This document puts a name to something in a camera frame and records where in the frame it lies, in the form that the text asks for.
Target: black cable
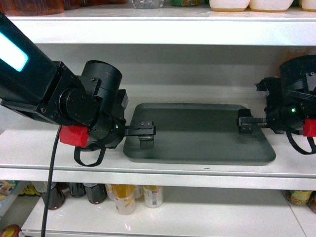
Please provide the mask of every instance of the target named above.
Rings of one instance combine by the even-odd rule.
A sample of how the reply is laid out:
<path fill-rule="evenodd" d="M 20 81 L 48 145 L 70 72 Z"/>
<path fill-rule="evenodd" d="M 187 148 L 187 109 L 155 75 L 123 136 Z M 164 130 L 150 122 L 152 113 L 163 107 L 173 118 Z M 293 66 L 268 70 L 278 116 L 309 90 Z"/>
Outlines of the black cable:
<path fill-rule="evenodd" d="M 101 164 L 102 160 L 103 160 L 103 157 L 104 157 L 104 154 L 105 154 L 105 150 L 106 150 L 106 147 L 103 147 L 101 148 L 101 151 L 100 151 L 100 154 L 99 154 L 99 157 L 97 159 L 97 161 L 93 164 L 85 164 L 81 161 L 81 158 L 80 158 L 80 153 L 81 153 L 81 147 L 76 147 L 75 148 L 75 153 L 74 153 L 74 159 L 75 161 L 82 165 L 82 166 L 85 166 L 85 167 L 95 167 L 95 166 L 98 166 L 99 164 Z"/>
<path fill-rule="evenodd" d="M 307 137 L 308 143 L 312 149 L 311 152 L 307 152 L 305 150 L 303 150 L 302 148 L 299 147 L 299 145 L 297 145 L 297 143 L 294 141 L 293 137 L 292 137 L 292 133 L 291 132 L 286 132 L 286 136 L 288 138 L 288 141 L 290 142 L 290 144 L 292 145 L 292 147 L 297 150 L 299 153 L 303 154 L 303 155 L 313 155 L 316 154 L 316 145 L 314 143 L 314 139 L 312 137 Z"/>
<path fill-rule="evenodd" d="M 53 169 L 54 169 L 54 163 L 55 163 L 55 156 L 56 156 L 56 150 L 59 140 L 59 132 L 60 132 L 61 126 L 59 126 L 57 130 L 57 134 L 54 141 L 53 150 L 51 152 L 51 159 L 50 159 L 50 165 L 49 165 L 49 173 L 48 173 L 48 182 L 47 182 L 47 192 L 46 192 L 46 198 L 45 198 L 45 207 L 44 207 L 44 214 L 43 214 L 43 221 L 41 224 L 41 235 L 40 237 L 45 237 L 46 232 L 46 223 L 47 223 L 47 213 L 48 213 L 48 204 L 49 204 L 49 196 L 50 196 L 50 190 L 51 190 L 51 181 L 53 177 Z"/>

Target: beverage can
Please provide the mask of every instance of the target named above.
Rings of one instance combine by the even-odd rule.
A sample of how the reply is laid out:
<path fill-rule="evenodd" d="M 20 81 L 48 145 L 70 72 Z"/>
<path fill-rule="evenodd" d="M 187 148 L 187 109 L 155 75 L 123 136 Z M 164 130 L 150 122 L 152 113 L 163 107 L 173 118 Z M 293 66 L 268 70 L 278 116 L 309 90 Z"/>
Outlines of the beverage can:
<path fill-rule="evenodd" d="M 134 185 L 112 184 L 114 203 L 121 215 L 129 215 L 135 210 Z"/>
<path fill-rule="evenodd" d="M 160 207 L 163 201 L 162 186 L 144 185 L 143 189 L 146 206 L 150 208 Z"/>

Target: black tray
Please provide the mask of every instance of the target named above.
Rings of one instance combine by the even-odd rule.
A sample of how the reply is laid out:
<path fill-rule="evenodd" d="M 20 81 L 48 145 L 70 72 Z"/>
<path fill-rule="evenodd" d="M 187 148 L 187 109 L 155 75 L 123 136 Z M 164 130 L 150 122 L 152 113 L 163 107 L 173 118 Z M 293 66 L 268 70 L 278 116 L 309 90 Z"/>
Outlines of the black tray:
<path fill-rule="evenodd" d="M 155 146 L 139 148 L 138 137 L 127 137 L 124 153 L 134 162 L 264 165 L 276 154 L 261 130 L 239 135 L 240 105 L 144 103 L 136 107 L 131 125 L 152 120 Z"/>

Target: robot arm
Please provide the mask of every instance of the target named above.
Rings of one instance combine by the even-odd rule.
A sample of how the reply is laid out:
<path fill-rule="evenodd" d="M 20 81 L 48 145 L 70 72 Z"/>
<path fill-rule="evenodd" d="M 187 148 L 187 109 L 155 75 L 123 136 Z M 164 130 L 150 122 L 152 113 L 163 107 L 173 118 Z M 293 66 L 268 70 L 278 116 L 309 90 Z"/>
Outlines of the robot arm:
<path fill-rule="evenodd" d="M 0 13 L 1 105 L 31 119 L 62 125 L 61 142 L 80 151 L 115 148 L 124 136 L 139 136 L 142 149 L 152 148 L 156 128 L 126 126 L 122 74 L 110 64 L 88 61 L 81 76 L 62 62 L 51 61 Z"/>
<path fill-rule="evenodd" d="M 268 127 L 274 133 L 286 133 L 290 144 L 304 155 L 316 154 L 316 87 L 308 76 L 316 72 L 316 55 L 289 60 L 280 66 L 280 78 L 265 78 L 257 84 L 258 91 L 268 93 L 265 118 L 253 118 L 250 110 L 238 113 L 240 133 Z M 312 149 L 306 152 L 292 138 L 304 135 Z"/>

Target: glowing blue light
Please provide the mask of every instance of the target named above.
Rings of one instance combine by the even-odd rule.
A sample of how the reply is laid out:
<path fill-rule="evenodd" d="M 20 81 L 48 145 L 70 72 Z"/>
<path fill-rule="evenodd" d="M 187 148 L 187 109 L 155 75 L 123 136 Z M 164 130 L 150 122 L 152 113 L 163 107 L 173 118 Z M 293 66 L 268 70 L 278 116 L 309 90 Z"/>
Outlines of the glowing blue light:
<path fill-rule="evenodd" d="M 0 32 L 0 59 L 20 72 L 28 62 L 29 57 Z"/>

